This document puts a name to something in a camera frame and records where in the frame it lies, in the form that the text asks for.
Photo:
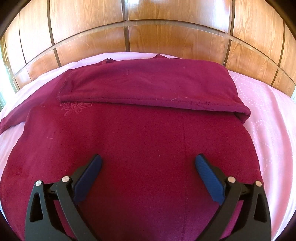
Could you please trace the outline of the dark red knit garment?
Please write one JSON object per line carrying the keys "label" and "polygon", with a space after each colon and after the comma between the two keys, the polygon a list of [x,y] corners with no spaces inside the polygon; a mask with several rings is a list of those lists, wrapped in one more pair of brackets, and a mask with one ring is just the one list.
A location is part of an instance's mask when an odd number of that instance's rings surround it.
{"label": "dark red knit garment", "polygon": [[158,55],[67,70],[1,121],[2,132],[25,124],[1,178],[4,214],[24,238],[34,183],[59,181],[99,154],[102,170],[79,203],[97,236],[194,240],[218,208],[198,154],[239,182],[262,179],[249,117],[215,62]]}

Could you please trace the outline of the pink bed sheet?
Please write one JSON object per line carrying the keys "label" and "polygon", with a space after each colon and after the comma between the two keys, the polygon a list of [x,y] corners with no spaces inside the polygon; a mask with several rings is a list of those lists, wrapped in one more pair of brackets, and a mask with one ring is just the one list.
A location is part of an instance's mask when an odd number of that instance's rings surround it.
{"label": "pink bed sheet", "polygon": [[[16,93],[1,110],[1,120],[36,90],[69,69],[113,60],[147,59],[153,53],[117,52],[103,53],[66,64],[39,76]],[[270,216],[272,240],[276,240],[295,212],[295,101],[273,87],[229,71],[238,95],[251,110],[244,126],[254,143],[260,171],[266,191]],[[1,176],[8,157],[20,138],[24,122],[1,134]]]}

